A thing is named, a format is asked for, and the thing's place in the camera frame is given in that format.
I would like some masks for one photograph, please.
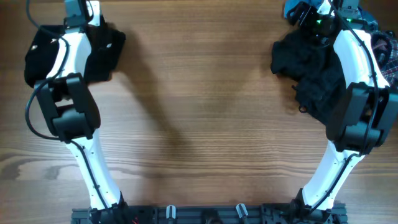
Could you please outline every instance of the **wooden table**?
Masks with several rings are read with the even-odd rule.
[[[59,24],[60,1],[34,0],[33,17]],[[398,31],[397,1],[365,1]],[[126,33],[118,70],[90,90],[101,141],[130,205],[289,202],[317,168],[325,127],[298,111],[295,84],[269,70],[272,44],[292,30],[282,1],[103,1]],[[20,0],[0,3],[0,223],[68,223],[89,197],[60,142],[24,121],[32,89],[24,55],[36,32]],[[37,102],[33,125],[47,133]],[[350,223],[398,222],[398,128],[360,163],[337,196]]]

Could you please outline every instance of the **black cloth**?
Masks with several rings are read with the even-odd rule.
[[[63,26],[43,26],[56,34],[63,34]],[[59,43],[45,32],[38,30],[25,56],[25,82],[33,87],[37,80],[43,80],[50,73],[57,58]]]
[[[84,79],[87,83],[103,82],[110,79],[111,71],[116,68],[126,35],[108,27],[101,16],[101,27],[89,27],[86,30],[90,40],[91,53],[87,58]],[[42,26],[56,34],[64,34],[63,26]],[[58,40],[38,30],[30,49],[25,56],[25,82],[33,87],[51,71],[59,50]]]
[[[299,110],[327,124],[346,90],[340,60],[329,45],[316,44],[310,34],[296,30],[274,43],[271,71],[298,82],[293,86]]]

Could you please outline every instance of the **black cable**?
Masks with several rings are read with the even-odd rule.
[[[346,158],[345,163],[343,165],[343,167],[341,168],[339,174],[336,177],[336,180],[333,182],[333,184],[331,185],[330,189],[326,192],[326,194],[323,196],[323,198],[321,198],[321,200],[318,201],[318,203],[311,208],[311,210],[309,211],[309,215],[315,211],[331,194],[331,192],[333,191],[333,189],[336,187],[338,181],[340,180],[341,176],[343,175],[344,171],[346,170],[346,168],[349,165],[349,162],[351,161],[351,159],[356,156],[356,157],[360,157],[360,155],[358,154],[351,154],[348,156],[348,158]]]
[[[36,21],[34,21],[33,18],[32,18],[32,16],[30,15],[29,5],[30,5],[30,0],[26,0],[26,15],[27,15],[28,19],[30,20],[30,22],[31,22],[33,25],[35,25],[36,28],[38,28],[38,29],[41,30],[42,32],[46,33],[47,35],[53,37],[54,39],[61,39],[61,40],[63,40],[64,43],[65,43],[66,51],[65,51],[65,55],[63,56],[61,65],[60,65],[60,67],[59,67],[57,73],[56,73],[53,77],[51,77],[51,78],[46,78],[37,88],[34,88],[34,91],[33,91],[33,93],[31,94],[31,96],[30,96],[30,98],[29,98],[29,100],[28,100],[28,102],[27,102],[27,104],[26,104],[26,107],[25,107],[25,121],[26,121],[26,124],[27,124],[28,128],[29,128],[36,136],[38,136],[38,137],[40,137],[40,138],[48,139],[48,140],[56,140],[56,141],[59,141],[60,138],[58,138],[58,137],[46,136],[46,135],[41,134],[41,133],[39,133],[38,131],[36,131],[36,129],[33,127],[32,123],[30,122],[29,111],[30,111],[30,107],[31,107],[31,105],[32,105],[33,99],[36,97],[36,95],[38,94],[38,92],[39,92],[45,85],[47,85],[47,84],[49,84],[50,82],[54,81],[56,78],[58,78],[59,75],[62,74],[63,68],[64,68],[64,66],[65,66],[65,64],[66,64],[66,61],[67,61],[67,58],[68,58],[68,55],[69,55],[69,47],[70,47],[70,46],[69,46],[68,41],[65,40],[61,35],[56,34],[56,33],[54,33],[54,32],[51,32],[51,31],[49,31],[49,30],[43,28],[42,26],[38,25],[38,23],[36,23]],[[75,141],[70,141],[70,143],[74,144],[74,145],[78,148],[78,150],[80,151],[81,156],[83,157],[83,160],[84,160],[84,162],[85,162],[87,171],[88,171],[88,173],[89,173],[89,175],[90,175],[90,179],[91,179],[91,181],[92,181],[92,183],[93,183],[93,187],[95,188],[96,193],[98,194],[98,197],[99,197],[99,199],[101,200],[101,203],[103,204],[104,208],[105,208],[106,211],[108,212],[109,217],[112,217],[112,216],[111,216],[111,211],[110,211],[110,209],[108,208],[108,206],[107,206],[107,204],[106,204],[106,202],[105,202],[103,196],[101,195],[100,187],[99,187],[99,185],[98,185],[98,184],[96,183],[96,181],[95,181],[95,177],[94,177],[94,175],[93,175],[93,171],[91,170],[91,167],[90,167],[90,164],[89,164],[89,162],[88,162],[87,156],[86,156],[86,154],[85,154],[85,152],[84,152],[84,148],[81,147],[79,144],[77,144]]]
[[[351,161],[351,159],[354,156],[361,157],[364,154],[364,152],[366,152],[366,150],[368,149],[367,144],[368,144],[369,131],[370,131],[370,129],[373,126],[374,117],[376,116],[377,107],[379,106],[379,87],[377,85],[377,76],[376,76],[376,71],[374,69],[374,64],[373,64],[373,59],[371,57],[371,53],[370,53],[369,49],[366,47],[365,42],[363,40],[361,40],[358,37],[358,35],[355,33],[355,31],[346,23],[346,21],[340,15],[340,13],[336,9],[335,5],[331,2],[331,0],[328,0],[328,1],[330,3],[331,8],[335,12],[335,16],[340,19],[341,23],[343,23],[344,26],[354,35],[355,39],[360,43],[362,48],[365,50],[365,53],[366,53],[366,55],[367,55],[367,57],[369,59],[369,63],[370,63],[370,66],[371,66],[371,76],[372,76],[373,84],[374,84],[374,104],[373,104],[372,115],[371,115],[371,117],[369,119],[368,126],[366,127],[366,130],[365,130],[362,151],[359,154],[351,154],[350,156],[348,156],[348,158],[345,160],[345,163],[344,163],[343,167],[341,168],[339,174],[337,175],[335,181],[332,183],[330,189],[321,198],[321,200],[319,200],[318,203],[311,208],[311,210],[309,211],[308,215],[310,215],[312,212],[314,212],[330,196],[330,194],[332,193],[333,189],[336,187],[337,183],[339,182],[341,176],[343,175],[344,171],[348,167],[349,162]]]
[[[93,171],[91,170],[90,164],[88,163],[88,159],[87,156],[84,152],[84,147],[81,147],[79,144],[77,144],[75,141],[70,141],[70,143],[74,144],[80,151],[81,156],[83,157],[83,160],[85,161],[85,165],[88,171],[88,174],[90,175],[91,181],[93,182],[93,187],[96,191],[96,193],[98,194],[99,199],[101,200],[101,203],[104,205],[104,208],[106,209],[106,211],[108,212],[109,216],[111,216],[111,211],[108,208],[108,206],[106,205],[105,199],[102,197],[101,192],[100,192],[100,186],[97,184],[97,182],[95,181],[95,177],[93,174]]]

